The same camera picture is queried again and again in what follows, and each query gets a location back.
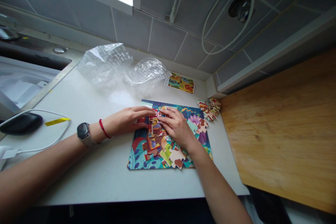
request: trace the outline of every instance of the puzzle board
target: puzzle board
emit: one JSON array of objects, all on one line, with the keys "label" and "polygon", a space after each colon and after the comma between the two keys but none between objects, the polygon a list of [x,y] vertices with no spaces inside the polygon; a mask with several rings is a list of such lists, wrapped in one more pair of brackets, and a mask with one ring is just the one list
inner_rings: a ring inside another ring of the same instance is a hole
[{"label": "puzzle board", "polygon": [[150,100],[142,100],[141,104],[152,106],[156,116],[138,120],[138,122],[147,123],[148,129],[139,129],[134,133],[131,153],[127,164],[129,170],[195,167],[188,152],[177,145],[167,135],[156,118],[157,116],[165,116],[159,111],[159,109],[165,106],[174,107],[181,111],[184,117],[187,118],[187,123],[195,133],[195,137],[212,159],[207,133],[208,124],[204,120],[203,112],[200,109]]}]

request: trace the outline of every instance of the yellow tag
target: yellow tag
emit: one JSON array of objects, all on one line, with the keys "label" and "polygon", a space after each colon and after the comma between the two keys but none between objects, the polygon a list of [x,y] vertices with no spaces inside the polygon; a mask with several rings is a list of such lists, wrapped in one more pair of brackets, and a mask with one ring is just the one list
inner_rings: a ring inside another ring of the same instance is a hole
[{"label": "yellow tag", "polygon": [[60,119],[56,119],[54,121],[45,122],[44,124],[47,125],[47,126],[51,126],[51,125],[54,125],[54,124],[57,124],[57,123],[62,123],[64,121],[70,121],[70,120],[71,120],[70,118],[60,118]]}]

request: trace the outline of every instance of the plastic bag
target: plastic bag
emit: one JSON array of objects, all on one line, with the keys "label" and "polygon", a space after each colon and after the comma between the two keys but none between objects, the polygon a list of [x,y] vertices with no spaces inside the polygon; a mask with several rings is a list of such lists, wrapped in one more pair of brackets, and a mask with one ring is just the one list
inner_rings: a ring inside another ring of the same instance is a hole
[{"label": "plastic bag", "polygon": [[125,71],[125,81],[138,94],[145,96],[156,84],[172,74],[154,57],[146,57],[139,61],[133,69]]},{"label": "plastic bag", "polygon": [[78,71],[97,88],[111,90],[133,62],[124,44],[101,45],[85,52]]},{"label": "plastic bag", "polygon": [[137,95],[149,94],[155,85],[172,74],[156,58],[142,59],[131,68],[133,57],[122,43],[101,45],[85,52],[78,71],[95,87],[112,91],[121,80]]}]

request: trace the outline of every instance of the black computer mouse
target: black computer mouse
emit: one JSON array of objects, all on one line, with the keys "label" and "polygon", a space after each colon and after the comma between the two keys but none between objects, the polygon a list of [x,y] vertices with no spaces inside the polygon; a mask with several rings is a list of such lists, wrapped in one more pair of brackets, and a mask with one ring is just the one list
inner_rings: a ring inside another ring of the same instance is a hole
[{"label": "black computer mouse", "polygon": [[37,130],[43,118],[34,113],[23,113],[0,127],[0,131],[8,135],[27,135]]}]

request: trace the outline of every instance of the hanging cable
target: hanging cable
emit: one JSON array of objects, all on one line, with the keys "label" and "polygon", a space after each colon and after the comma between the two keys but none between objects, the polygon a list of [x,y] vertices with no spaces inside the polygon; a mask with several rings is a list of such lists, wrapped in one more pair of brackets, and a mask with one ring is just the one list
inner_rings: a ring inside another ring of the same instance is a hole
[{"label": "hanging cable", "polygon": [[224,51],[226,48],[228,48],[233,42],[235,42],[235,41],[239,38],[239,36],[243,33],[243,31],[244,31],[245,28],[247,27],[248,23],[250,22],[250,19],[251,19],[251,17],[252,17],[252,13],[253,13],[253,8],[254,8],[254,0],[251,0],[250,12],[249,12],[247,21],[246,21],[245,25],[243,26],[242,30],[238,33],[238,35],[237,35],[237,36],[236,36],[236,37],[235,37],[229,44],[227,44],[224,48],[220,49],[219,51],[216,51],[216,52],[208,52],[208,51],[205,49],[205,47],[204,47],[204,31],[205,31],[205,27],[206,27],[206,25],[207,25],[207,22],[208,22],[209,17],[210,17],[212,11],[214,10],[214,8],[216,7],[216,5],[217,5],[217,3],[218,3],[219,1],[220,1],[220,0],[217,0],[217,1],[215,2],[215,4],[213,5],[213,7],[211,8],[211,10],[210,10],[210,12],[209,12],[209,14],[208,14],[208,16],[207,16],[207,18],[206,18],[206,20],[205,20],[205,23],[204,23],[204,26],[203,26],[203,31],[202,31],[202,48],[203,48],[204,52],[206,52],[206,53],[209,54],[209,55],[217,54],[217,53],[219,53],[219,52],[221,52],[221,51]]},{"label": "hanging cable", "polygon": [[177,11],[178,11],[178,9],[179,9],[181,0],[179,0],[178,2],[179,2],[179,3],[178,3],[178,5],[177,5],[177,7],[176,7],[177,0],[174,1],[174,5],[173,5],[173,7],[172,7],[170,16],[166,16],[166,20],[167,20],[167,17],[169,17],[169,25],[170,25],[170,26],[173,26],[173,25],[174,25],[175,17],[176,17]]}]

